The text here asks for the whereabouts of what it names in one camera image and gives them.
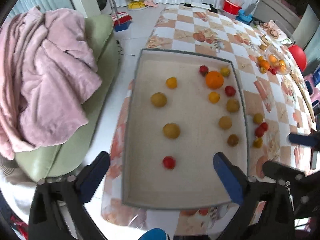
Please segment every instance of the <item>broom handle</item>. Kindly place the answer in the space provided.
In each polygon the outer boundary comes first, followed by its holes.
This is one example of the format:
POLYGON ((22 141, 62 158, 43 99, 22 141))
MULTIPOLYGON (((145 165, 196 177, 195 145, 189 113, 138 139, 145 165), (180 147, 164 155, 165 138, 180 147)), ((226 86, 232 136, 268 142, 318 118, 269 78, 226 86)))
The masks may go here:
POLYGON ((116 6, 116 0, 112 0, 112 3, 113 3, 113 8, 115 9, 115 13, 116 13, 118 24, 121 25, 119 17, 118 17, 118 9, 117 9, 117 6, 116 6))

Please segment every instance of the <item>green sofa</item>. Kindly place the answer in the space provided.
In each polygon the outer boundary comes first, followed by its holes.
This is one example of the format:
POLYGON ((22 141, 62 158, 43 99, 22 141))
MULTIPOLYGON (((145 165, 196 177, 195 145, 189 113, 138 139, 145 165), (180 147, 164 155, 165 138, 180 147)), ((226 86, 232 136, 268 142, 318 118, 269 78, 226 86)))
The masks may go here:
POLYGON ((90 147, 106 94, 116 74, 119 52, 111 17, 98 15, 86 18, 85 32, 98 65, 97 73, 102 78, 102 85, 82 104, 89 123, 80 127, 67 142, 16 154, 15 160, 20 168, 35 182, 67 174, 81 164, 90 147))

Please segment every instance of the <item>tablecloth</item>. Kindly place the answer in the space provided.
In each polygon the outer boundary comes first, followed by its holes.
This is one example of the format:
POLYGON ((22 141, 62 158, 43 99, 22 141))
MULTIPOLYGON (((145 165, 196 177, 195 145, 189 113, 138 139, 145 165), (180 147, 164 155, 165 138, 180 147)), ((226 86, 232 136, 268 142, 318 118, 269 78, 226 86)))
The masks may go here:
MULTIPOLYGON (((262 74, 259 71, 256 57, 263 54, 259 48, 262 44, 259 36, 259 30, 225 16, 199 8, 169 5, 161 12, 146 48, 191 51, 232 61, 244 95, 250 145, 255 139, 256 128, 252 116, 264 113, 269 124, 269 130, 263 136, 263 147, 250 148, 248 175, 268 180, 262 172, 262 164, 269 159, 310 174, 310 148, 292 145, 287 135, 290 132, 310 134, 315 123, 312 123, 301 92, 290 75, 272 75, 269 71, 262 74)), ((292 57, 290 63, 306 90, 292 57)), ((191 211, 152 211, 121 204, 122 153, 131 87, 122 105, 111 147, 111 166, 102 200, 103 218, 121 226, 146 230, 159 227, 174 235, 218 235, 235 214, 236 204, 191 211)), ((255 220, 262 208, 263 203, 257 208, 255 220)))

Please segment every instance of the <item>red plastic stool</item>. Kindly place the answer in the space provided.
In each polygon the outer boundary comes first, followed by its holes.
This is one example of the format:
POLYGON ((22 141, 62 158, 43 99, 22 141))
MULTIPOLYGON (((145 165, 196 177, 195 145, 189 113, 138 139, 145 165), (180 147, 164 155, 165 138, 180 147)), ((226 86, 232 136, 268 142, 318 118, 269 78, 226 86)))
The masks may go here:
POLYGON ((301 72, 303 72, 307 67, 307 57, 304 51, 298 45, 292 45, 289 48, 294 60, 296 61, 301 72))

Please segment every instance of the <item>plastic bowl of fruit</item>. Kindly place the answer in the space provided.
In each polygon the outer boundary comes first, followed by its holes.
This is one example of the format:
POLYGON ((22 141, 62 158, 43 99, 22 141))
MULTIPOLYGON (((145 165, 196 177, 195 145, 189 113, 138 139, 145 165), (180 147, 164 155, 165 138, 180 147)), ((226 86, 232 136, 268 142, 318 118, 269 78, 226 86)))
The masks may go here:
POLYGON ((291 72, 289 57, 283 52, 280 52, 274 45, 271 44, 268 46, 266 58, 271 68, 275 68, 278 74, 287 75, 291 72))

